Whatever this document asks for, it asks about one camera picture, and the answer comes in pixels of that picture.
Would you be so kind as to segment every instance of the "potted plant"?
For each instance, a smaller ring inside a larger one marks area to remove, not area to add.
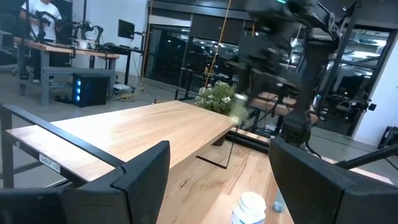
[[[228,116],[233,106],[235,87],[225,82],[217,81],[214,86],[200,88],[195,105]],[[222,146],[226,135],[213,143]]]

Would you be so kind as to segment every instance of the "white t-shirt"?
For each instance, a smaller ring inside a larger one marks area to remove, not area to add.
[[[26,10],[26,2],[22,5],[22,8]],[[36,15],[36,12],[48,12],[51,15],[55,16],[57,19],[61,19],[60,12],[58,11],[57,7],[54,6],[52,3],[45,4],[41,0],[29,0],[29,12],[33,15]],[[55,35],[55,22],[49,16],[44,15],[46,19],[48,19],[51,24],[49,26],[44,27],[45,32],[45,39],[49,40],[56,40]],[[39,34],[39,26],[32,24],[33,32],[38,35]]]

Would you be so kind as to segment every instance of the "computer tower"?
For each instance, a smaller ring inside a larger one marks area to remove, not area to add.
[[[97,74],[73,74],[72,101],[79,107],[105,105],[109,77]]]

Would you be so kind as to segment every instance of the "white label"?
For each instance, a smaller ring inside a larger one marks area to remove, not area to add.
[[[39,154],[39,161],[49,168],[53,169],[57,173],[61,173],[61,167],[49,158]]]

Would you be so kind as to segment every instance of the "computer monitor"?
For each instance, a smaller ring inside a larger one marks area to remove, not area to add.
[[[135,25],[131,22],[119,20],[118,37],[124,37],[134,40]]]

